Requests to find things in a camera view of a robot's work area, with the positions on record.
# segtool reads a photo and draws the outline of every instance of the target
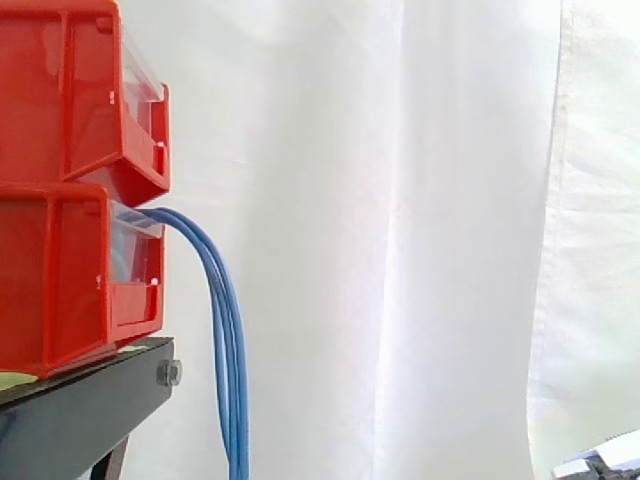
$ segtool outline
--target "blue ethernet cable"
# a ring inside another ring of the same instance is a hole
[[[209,236],[202,230],[195,222],[175,210],[169,208],[158,208],[157,211],[173,215],[175,218],[184,222],[198,237],[198,239],[207,247],[211,256],[214,259],[214,263],[220,269],[220,275],[222,277],[223,287],[229,299],[229,307],[231,313],[231,321],[233,322],[233,331],[235,335],[235,343],[238,349],[238,388],[239,388],[239,415],[240,415],[240,467],[241,478],[249,478],[249,418],[248,418],[248,393],[247,393],[247,369],[245,362],[245,348],[244,348],[244,335],[242,332],[242,320],[240,317],[240,311],[238,309],[238,301],[236,299],[233,283],[231,277],[227,271],[224,260],[220,255],[220,252],[214,245]]]
[[[218,415],[229,460],[229,478],[248,480],[246,361],[240,313],[233,285],[213,242],[195,223],[168,209],[142,210],[142,213],[179,230],[194,246],[203,262],[214,313]]]

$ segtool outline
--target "cable bundle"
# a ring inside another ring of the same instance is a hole
[[[229,461],[229,480],[248,480],[249,418],[244,338],[229,274],[211,239],[193,221],[168,208],[141,212],[180,231],[202,260],[211,295],[218,415]]]

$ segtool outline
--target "metal stand leg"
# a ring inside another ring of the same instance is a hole
[[[129,437],[125,437],[116,448],[100,460],[91,471],[91,480],[119,480],[124,464]]]

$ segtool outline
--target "black metal shelf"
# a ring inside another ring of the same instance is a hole
[[[129,433],[172,390],[173,339],[148,338],[134,347],[108,362],[0,392],[0,479],[73,480],[104,467],[117,456],[114,449],[122,454]]]

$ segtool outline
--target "bolt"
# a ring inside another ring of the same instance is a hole
[[[158,367],[158,383],[165,387],[177,387],[182,380],[182,362],[180,360],[164,360]]]

